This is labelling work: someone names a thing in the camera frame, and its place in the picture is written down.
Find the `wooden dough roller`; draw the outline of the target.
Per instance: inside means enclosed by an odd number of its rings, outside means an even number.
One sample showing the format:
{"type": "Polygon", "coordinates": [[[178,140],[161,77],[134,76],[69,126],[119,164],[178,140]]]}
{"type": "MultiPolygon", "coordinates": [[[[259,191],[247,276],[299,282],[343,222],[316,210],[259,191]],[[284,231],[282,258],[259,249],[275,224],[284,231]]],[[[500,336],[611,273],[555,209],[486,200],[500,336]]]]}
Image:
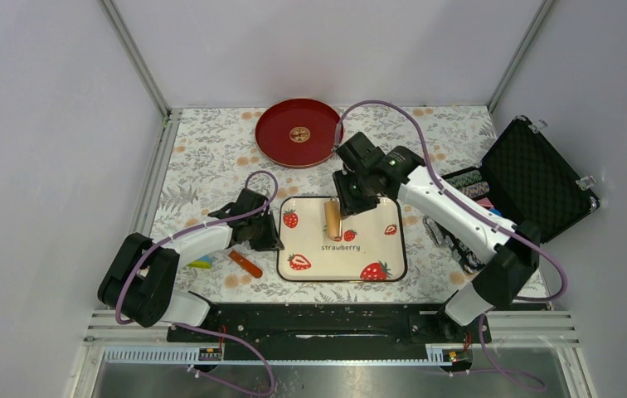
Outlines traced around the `wooden dough roller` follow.
{"type": "Polygon", "coordinates": [[[332,241],[341,241],[343,238],[342,216],[338,199],[332,198],[323,204],[326,236],[332,241]]]}

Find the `strawberry pattern rectangular tray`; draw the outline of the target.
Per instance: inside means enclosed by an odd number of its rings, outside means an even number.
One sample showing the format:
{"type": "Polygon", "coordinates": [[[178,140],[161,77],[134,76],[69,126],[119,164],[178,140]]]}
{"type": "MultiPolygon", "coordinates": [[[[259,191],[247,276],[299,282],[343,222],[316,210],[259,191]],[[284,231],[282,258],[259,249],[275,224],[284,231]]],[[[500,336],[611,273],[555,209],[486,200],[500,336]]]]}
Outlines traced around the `strawberry pattern rectangular tray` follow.
{"type": "Polygon", "coordinates": [[[394,282],[407,272],[400,206],[377,207],[341,221],[328,237],[325,204],[332,197],[291,197],[280,212],[277,271],[291,282],[394,282]]]}

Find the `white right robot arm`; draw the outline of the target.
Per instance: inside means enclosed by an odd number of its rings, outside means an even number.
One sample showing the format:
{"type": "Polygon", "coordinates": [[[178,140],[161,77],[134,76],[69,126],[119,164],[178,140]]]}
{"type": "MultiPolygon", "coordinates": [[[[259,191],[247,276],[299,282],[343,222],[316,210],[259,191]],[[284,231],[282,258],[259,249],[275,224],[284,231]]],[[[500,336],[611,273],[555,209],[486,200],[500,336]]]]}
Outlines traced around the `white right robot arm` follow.
{"type": "Polygon", "coordinates": [[[457,342],[470,324],[493,308],[508,306],[538,266],[537,229],[496,216],[463,195],[409,148],[384,153],[364,133],[355,133],[335,153],[343,170],[333,174],[342,216],[374,209],[383,197],[414,207],[465,244],[483,268],[440,310],[439,334],[457,342]]]}

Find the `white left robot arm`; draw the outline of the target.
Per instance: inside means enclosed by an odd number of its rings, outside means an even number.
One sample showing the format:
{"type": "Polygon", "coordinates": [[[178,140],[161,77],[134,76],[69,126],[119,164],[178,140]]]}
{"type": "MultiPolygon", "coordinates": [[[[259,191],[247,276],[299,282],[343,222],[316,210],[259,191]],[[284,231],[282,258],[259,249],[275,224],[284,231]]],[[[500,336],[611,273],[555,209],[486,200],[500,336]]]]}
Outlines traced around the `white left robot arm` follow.
{"type": "Polygon", "coordinates": [[[246,244],[255,251],[284,248],[269,199],[244,188],[234,202],[210,213],[203,224],[154,242],[138,232],[128,235],[101,281],[101,303],[119,311],[122,322],[144,328],[156,323],[183,323],[198,340],[216,336],[219,319],[212,304],[194,293],[175,289],[178,271],[214,252],[246,244]]]}

